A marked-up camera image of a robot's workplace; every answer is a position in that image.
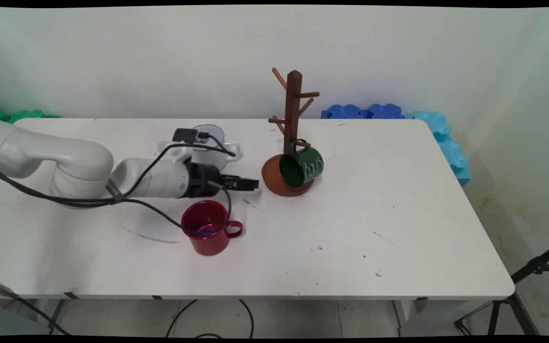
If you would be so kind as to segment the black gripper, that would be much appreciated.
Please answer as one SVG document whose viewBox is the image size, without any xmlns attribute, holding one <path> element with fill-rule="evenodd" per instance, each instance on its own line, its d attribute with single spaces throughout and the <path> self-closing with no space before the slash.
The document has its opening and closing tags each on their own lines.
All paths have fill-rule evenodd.
<svg viewBox="0 0 549 343">
<path fill-rule="evenodd" d="M 219 193 L 219 189 L 210 182 L 219 185 L 223 183 L 223 189 L 236 192 L 253 192 L 259 187 L 259 180 L 222 175 L 215 165 L 202 163 L 185 163 L 184 165 L 189 172 L 189 185 L 183 194 L 184 198 L 214 197 Z"/>
</svg>

